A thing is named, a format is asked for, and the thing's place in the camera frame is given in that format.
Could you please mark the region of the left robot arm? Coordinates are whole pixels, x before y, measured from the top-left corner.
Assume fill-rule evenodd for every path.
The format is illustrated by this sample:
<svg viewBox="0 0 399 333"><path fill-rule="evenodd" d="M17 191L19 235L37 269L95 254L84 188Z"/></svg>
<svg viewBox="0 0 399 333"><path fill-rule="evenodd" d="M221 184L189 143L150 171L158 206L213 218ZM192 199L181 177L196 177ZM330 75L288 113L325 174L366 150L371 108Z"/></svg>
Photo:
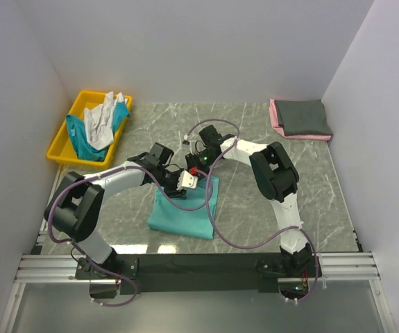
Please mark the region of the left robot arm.
<svg viewBox="0 0 399 333"><path fill-rule="evenodd" d="M173 155L156 143L149 152L111 169L91 175L67 173L44 213L50 239L70 242L101 268L117 271L117 252L96 231L101 206L111 196L151 183L168 198L184 198L188 188L196 187L197 178L183 168L172 171Z"/></svg>

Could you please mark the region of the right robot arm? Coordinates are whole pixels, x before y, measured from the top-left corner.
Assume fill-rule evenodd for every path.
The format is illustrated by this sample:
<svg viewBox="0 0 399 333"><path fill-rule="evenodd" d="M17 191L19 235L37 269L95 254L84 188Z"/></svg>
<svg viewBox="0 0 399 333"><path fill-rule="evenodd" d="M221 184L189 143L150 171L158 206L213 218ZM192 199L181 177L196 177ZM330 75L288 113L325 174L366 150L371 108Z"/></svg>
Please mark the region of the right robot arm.
<svg viewBox="0 0 399 333"><path fill-rule="evenodd" d="M186 154L187 167L210 174L222 159L250 166L257 188L270 201L281 231L278 272L283 276L301 275L314 254L298 211L299 175L282 144L256 144L235 135L221 135L213 125L202 129L199 135L204 149Z"/></svg>

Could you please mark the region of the mint green polo shirt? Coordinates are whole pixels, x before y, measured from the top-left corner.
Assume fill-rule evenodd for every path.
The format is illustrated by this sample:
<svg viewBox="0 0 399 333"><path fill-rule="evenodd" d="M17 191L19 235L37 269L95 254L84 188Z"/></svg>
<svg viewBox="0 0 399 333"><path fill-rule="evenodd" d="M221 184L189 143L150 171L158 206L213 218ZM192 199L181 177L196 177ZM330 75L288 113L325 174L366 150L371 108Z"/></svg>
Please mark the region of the mint green polo shirt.
<svg viewBox="0 0 399 333"><path fill-rule="evenodd" d="M186 199L173 198L172 201L181 207L198 207L205 202L205 186L206 179L202 179L195 189L187 192ZM205 206L194 211L181 210L172 205L159 189L155 191L147 225L152 230L201 239L213 239L214 234Z"/></svg>

